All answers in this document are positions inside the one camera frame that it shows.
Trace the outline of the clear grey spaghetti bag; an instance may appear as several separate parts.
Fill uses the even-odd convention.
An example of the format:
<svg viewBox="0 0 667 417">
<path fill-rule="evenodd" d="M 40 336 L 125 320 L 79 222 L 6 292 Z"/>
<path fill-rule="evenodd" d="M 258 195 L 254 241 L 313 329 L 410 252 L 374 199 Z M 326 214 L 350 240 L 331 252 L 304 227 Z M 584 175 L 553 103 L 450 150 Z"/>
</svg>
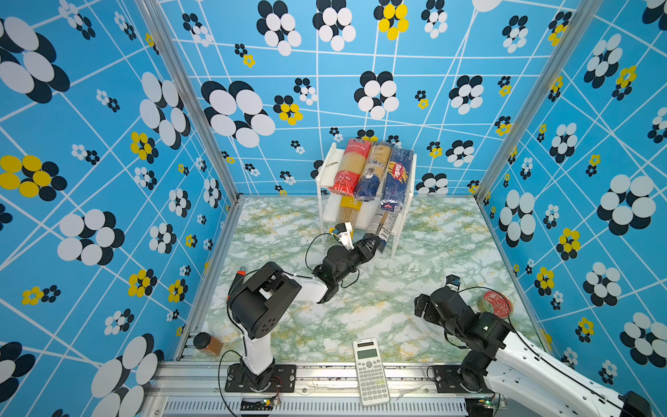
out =
<svg viewBox="0 0 667 417">
<path fill-rule="evenodd" d="M 378 208 L 373 216 L 369 226 L 367 227 L 364 237 L 371 235 L 377 237 L 376 249 L 383 253 L 387 245 L 387 240 L 392 234 L 394 224 L 398 218 L 398 214 L 393 211 L 387 211 L 383 208 Z"/>
</svg>

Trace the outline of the yellow pasta bag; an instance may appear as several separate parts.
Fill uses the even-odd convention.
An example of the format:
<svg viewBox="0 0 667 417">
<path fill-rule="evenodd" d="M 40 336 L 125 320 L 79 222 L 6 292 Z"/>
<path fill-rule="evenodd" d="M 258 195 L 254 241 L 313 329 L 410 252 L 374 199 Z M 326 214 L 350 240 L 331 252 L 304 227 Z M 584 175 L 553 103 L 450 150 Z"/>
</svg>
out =
<svg viewBox="0 0 667 417">
<path fill-rule="evenodd" d="M 349 223 L 351 229 L 354 229 L 362 205 L 363 201 L 356 200 L 353 196 L 342 196 L 335 227 L 341 229 L 343 225 Z"/>
</svg>

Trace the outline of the blue Barilla pasta box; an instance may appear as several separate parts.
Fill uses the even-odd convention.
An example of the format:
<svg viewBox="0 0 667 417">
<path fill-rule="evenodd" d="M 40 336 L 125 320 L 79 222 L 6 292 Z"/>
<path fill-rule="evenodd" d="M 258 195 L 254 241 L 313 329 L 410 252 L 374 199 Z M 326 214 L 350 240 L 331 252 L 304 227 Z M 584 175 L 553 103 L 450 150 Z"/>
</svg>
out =
<svg viewBox="0 0 667 417">
<path fill-rule="evenodd" d="M 393 148 L 380 199 L 382 210 L 394 213 L 400 213 L 403 210 L 411 177 L 413 156 L 411 149 Z"/>
</svg>

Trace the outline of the blue clear spaghetti bag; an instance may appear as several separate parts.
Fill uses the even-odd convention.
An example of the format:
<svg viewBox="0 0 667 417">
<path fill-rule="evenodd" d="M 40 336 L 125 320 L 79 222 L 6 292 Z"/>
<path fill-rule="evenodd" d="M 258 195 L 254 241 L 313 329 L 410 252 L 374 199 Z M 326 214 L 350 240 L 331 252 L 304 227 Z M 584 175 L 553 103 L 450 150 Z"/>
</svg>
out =
<svg viewBox="0 0 667 417">
<path fill-rule="evenodd" d="M 356 200 L 367 202 L 375 199 L 380 183 L 387 173 L 392 151 L 393 146 L 386 142 L 378 142 L 372 147 L 354 190 Z"/>
</svg>

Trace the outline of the red spaghetti bag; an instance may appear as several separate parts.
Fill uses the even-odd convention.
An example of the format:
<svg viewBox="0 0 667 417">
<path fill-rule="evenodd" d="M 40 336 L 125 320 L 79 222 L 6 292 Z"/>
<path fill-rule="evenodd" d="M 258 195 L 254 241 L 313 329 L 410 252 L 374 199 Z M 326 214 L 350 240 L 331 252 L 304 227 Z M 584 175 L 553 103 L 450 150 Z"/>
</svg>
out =
<svg viewBox="0 0 667 417">
<path fill-rule="evenodd" d="M 371 142 L 350 139 L 340 160 L 338 170 L 329 188 L 332 194 L 352 196 L 370 154 Z"/>
</svg>

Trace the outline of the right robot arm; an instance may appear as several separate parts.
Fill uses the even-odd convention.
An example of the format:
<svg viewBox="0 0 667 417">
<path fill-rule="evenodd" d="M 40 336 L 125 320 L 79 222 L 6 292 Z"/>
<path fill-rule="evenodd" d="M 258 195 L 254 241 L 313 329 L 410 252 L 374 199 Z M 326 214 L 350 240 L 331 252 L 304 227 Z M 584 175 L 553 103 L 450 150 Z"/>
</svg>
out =
<svg viewBox="0 0 667 417">
<path fill-rule="evenodd" d="M 468 353 L 462 386 L 488 389 L 542 416 L 651 416 L 651 404 L 633 391 L 609 389 L 529 342 L 506 319 L 474 311 L 449 286 L 414 300 L 414 313 L 455 337 Z"/>
</svg>

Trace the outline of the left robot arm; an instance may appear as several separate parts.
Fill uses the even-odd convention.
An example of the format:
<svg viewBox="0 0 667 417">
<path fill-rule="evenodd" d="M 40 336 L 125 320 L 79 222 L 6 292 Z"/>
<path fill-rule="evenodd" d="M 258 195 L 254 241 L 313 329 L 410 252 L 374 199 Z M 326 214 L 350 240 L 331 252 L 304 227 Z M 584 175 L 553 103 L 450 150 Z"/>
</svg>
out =
<svg viewBox="0 0 667 417">
<path fill-rule="evenodd" d="M 271 332 L 294 302 L 329 302 L 350 274 L 370 262 L 381 239 L 367 233 L 351 248 L 335 245 L 310 276 L 289 274 L 275 262 L 260 269 L 239 270 L 229 288 L 229 318 L 241 330 L 244 353 L 233 380 L 251 390 L 263 390 L 274 377 Z"/>
</svg>

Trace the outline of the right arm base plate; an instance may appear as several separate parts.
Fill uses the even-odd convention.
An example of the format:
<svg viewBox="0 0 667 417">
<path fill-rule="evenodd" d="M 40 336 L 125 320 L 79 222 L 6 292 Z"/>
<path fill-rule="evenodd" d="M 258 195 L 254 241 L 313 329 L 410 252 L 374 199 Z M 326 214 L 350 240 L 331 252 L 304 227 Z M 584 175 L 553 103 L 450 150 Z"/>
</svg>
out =
<svg viewBox="0 0 667 417">
<path fill-rule="evenodd" d="M 439 394 L 492 394 L 484 382 L 464 378 L 458 365 L 431 365 L 427 378 L 436 386 Z"/>
</svg>

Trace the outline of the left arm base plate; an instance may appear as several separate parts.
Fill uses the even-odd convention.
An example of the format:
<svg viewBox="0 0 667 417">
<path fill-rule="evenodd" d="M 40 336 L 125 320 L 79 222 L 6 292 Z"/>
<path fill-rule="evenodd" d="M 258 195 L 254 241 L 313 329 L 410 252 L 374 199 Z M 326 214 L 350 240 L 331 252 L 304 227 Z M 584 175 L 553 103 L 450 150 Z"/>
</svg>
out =
<svg viewBox="0 0 667 417">
<path fill-rule="evenodd" d="M 296 372 L 295 365 L 272 364 L 255 375 L 242 362 L 235 363 L 228 368 L 224 390 L 228 393 L 293 393 Z"/>
</svg>

